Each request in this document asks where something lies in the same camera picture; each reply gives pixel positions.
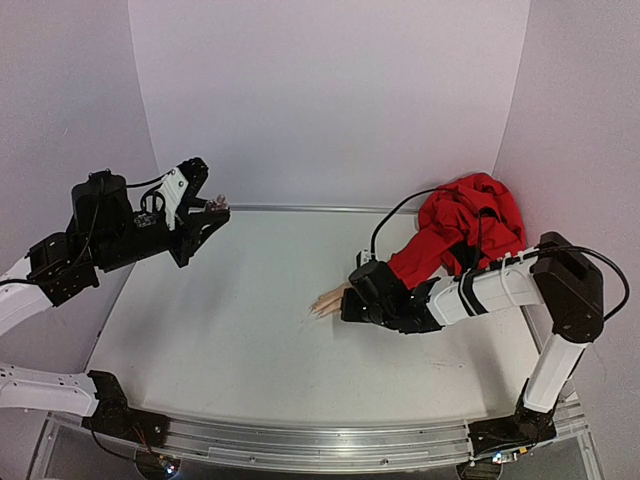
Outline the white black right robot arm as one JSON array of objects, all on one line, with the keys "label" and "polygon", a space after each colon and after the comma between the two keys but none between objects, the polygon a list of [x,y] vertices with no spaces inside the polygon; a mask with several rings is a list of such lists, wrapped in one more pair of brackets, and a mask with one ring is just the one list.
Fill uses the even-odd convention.
[{"label": "white black right robot arm", "polygon": [[383,261],[360,266],[348,283],[342,321],[405,335],[435,333],[507,310],[542,312],[550,331],[511,417],[528,437],[550,423],[584,350],[604,330],[600,269],[586,251],[554,231],[543,234],[535,247],[484,269],[433,276],[415,287],[408,287]]}]

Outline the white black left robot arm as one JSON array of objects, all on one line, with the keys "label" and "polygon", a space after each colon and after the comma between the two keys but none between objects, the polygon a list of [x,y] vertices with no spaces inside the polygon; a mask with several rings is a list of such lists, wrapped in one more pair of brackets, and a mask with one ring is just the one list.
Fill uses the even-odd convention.
[{"label": "white black left robot arm", "polygon": [[[161,254],[187,267],[231,219],[224,197],[201,197],[208,176],[199,157],[137,184],[110,170],[89,174],[71,190],[68,226],[31,246],[2,275],[2,335],[98,288],[100,274]],[[2,363],[1,406],[95,417],[116,437],[135,426],[128,400],[110,373],[63,374]]]}]

